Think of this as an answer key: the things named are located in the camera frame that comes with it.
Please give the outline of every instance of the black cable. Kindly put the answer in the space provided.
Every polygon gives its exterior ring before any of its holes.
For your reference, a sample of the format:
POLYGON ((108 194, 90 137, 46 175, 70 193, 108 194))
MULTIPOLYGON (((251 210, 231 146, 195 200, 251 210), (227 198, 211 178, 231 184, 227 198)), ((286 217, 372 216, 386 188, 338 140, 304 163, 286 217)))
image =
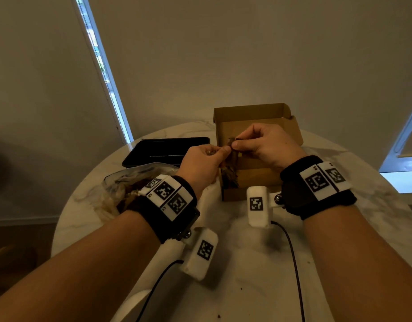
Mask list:
POLYGON ((145 311, 146 305, 148 304, 148 302, 149 302, 149 300, 150 300, 150 298, 151 298, 151 296, 152 296, 152 293, 155 291, 155 288, 157 287, 158 283, 160 282, 160 280, 161 280, 161 278, 164 276, 164 274, 167 272, 167 270, 169 270, 169 269, 172 267, 172 265, 182 264, 182 263, 184 263, 184 260, 176 260, 176 261, 173 261, 173 262, 172 262, 170 265, 168 265, 167 268, 161 273, 161 275, 159 276, 159 278, 158 278, 157 281, 155 282, 154 287, 152 287, 152 289, 151 289, 151 291, 150 291, 150 293, 149 293, 149 295, 148 295, 148 298, 146 299, 145 304, 143 305, 143 308, 142 308, 142 310, 140 311, 139 316, 137 317, 136 322, 139 322, 140 319, 142 318, 142 314, 143 314, 144 311, 145 311))
POLYGON ((289 247, 291 249, 291 254, 292 254, 292 261, 294 262, 294 269, 295 269, 295 277, 297 278, 297 288, 298 288, 298 297, 300 299, 300 311, 301 311, 301 320, 303 322, 306 321, 304 317, 304 308, 303 308, 303 298, 301 297, 301 286, 300 286, 300 278, 298 277, 298 269, 297 269, 297 263, 295 262, 295 255, 294 255, 294 249, 292 247, 291 239, 289 238, 288 233, 286 232, 285 228, 278 222, 271 222, 273 225, 278 225, 282 230, 284 231, 286 237, 288 238, 288 243, 289 247))

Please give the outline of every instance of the wrist strap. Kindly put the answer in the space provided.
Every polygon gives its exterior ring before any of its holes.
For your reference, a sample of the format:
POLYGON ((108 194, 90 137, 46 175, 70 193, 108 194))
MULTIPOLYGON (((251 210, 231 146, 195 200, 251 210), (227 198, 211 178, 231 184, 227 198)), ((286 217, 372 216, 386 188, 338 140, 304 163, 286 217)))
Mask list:
POLYGON ((352 205, 357 199, 351 184, 330 162, 306 156, 281 172, 285 209, 302 220, 337 205, 352 205))
POLYGON ((200 216, 195 193, 180 176, 159 175, 138 195, 127 209, 143 216, 161 244, 185 234, 200 216))

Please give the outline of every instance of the person's right arm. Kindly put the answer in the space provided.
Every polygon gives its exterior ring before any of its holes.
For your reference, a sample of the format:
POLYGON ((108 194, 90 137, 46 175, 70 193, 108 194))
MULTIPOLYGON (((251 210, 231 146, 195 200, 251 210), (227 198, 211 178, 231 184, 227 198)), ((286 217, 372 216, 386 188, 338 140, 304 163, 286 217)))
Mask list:
MULTIPOLYGON (((278 125, 252 124, 232 148, 276 169, 307 154, 278 125)), ((412 321, 412 267, 355 205, 336 206, 303 223, 316 269, 337 322, 412 321)))

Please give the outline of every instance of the person's left arm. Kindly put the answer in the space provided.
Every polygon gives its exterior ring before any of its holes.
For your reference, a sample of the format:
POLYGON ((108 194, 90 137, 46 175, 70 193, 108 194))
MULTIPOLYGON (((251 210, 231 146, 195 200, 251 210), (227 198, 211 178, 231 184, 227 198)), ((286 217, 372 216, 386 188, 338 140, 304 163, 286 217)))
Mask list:
MULTIPOLYGON (((191 147, 177 175, 199 198, 229 153, 230 147, 191 147)), ((3 294, 0 322, 109 321, 159 247, 145 219, 125 211, 3 294)))

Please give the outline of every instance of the hand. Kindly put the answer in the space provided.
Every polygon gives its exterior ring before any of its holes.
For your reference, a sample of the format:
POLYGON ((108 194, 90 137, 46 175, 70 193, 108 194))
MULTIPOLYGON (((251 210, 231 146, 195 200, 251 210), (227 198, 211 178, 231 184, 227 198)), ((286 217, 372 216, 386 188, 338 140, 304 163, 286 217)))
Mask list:
POLYGON ((186 180, 193 188, 197 199, 200 199, 203 190, 215 180, 219 165, 230 152, 229 146, 201 145, 191 147, 185 154, 176 175, 186 180), (216 153, 208 156, 207 151, 216 151, 216 153))
POLYGON ((305 151, 275 124, 254 123, 236 137, 231 147, 238 151, 250 151, 275 169, 283 169, 307 156, 305 151))

